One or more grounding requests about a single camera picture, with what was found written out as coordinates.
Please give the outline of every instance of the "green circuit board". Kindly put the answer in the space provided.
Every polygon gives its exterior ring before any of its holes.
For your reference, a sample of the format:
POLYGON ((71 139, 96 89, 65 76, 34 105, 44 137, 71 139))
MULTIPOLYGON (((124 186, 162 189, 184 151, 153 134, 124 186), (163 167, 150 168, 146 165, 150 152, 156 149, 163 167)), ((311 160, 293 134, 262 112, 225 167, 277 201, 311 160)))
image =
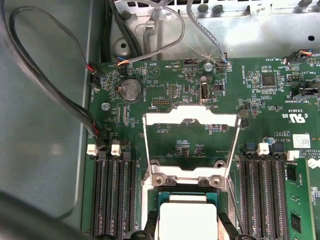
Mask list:
MULTIPOLYGON (((312 214, 320 214, 320 164, 317 165, 320 158, 319 95, 303 92, 320 83, 320 59, 311 58, 291 66, 284 65, 282 60, 229 59, 225 72, 220 66, 206 72, 204 63, 196 63, 194 59, 141 61, 129 64, 126 74, 119 73, 114 63, 102 63, 99 67, 106 75, 100 80, 101 86, 91 90, 90 111, 108 145, 107 152, 111 150, 112 140, 118 140, 122 147, 123 161, 97 163, 88 156, 82 230, 94 236, 104 232, 123 236, 128 228, 141 227, 140 181, 147 167, 142 116, 145 113, 168 113, 178 105, 197 104, 205 105, 213 113, 241 116, 238 147, 230 173, 236 186, 241 184, 237 160, 242 146, 247 143, 257 145, 272 139, 282 145, 285 151, 300 151, 303 159, 296 161, 298 167, 295 172, 297 178, 303 179, 301 191, 296 191, 294 186, 297 185, 287 183, 288 179, 285 182, 289 239, 313 239, 313 221, 315 233, 320 238, 320 219, 314 218, 312 214), (137 80, 141 84, 142 96, 136 103, 125 102, 119 94, 119 87, 128 79, 137 80), (129 190, 115 190, 119 183, 129 190), (130 191, 132 184, 136 187, 134 192, 130 191), (101 193, 103 188, 114 194, 101 193), (116 208, 112 205, 114 203, 110 203, 104 210, 99 210, 95 201, 98 193, 99 198, 106 202, 120 198, 123 203, 117 203, 116 206, 117 210, 121 209, 120 213, 114 210, 106 216, 106 219, 112 219, 111 223, 105 220, 97 227, 92 216, 105 215, 104 212, 110 206, 116 208), (134 200, 135 205, 130 205, 130 200, 134 200), (117 227, 115 218, 120 221, 126 216, 131 216, 131 222, 124 224, 126 227, 117 227)), ((161 165, 194 169, 225 160, 234 129, 227 125, 201 125, 186 121, 179 125, 154 124, 148 126, 147 134, 150 159, 158 160, 161 165)), ((93 139, 89 138, 88 143, 93 144, 93 139)), ((236 187, 239 205, 240 188, 236 187)))

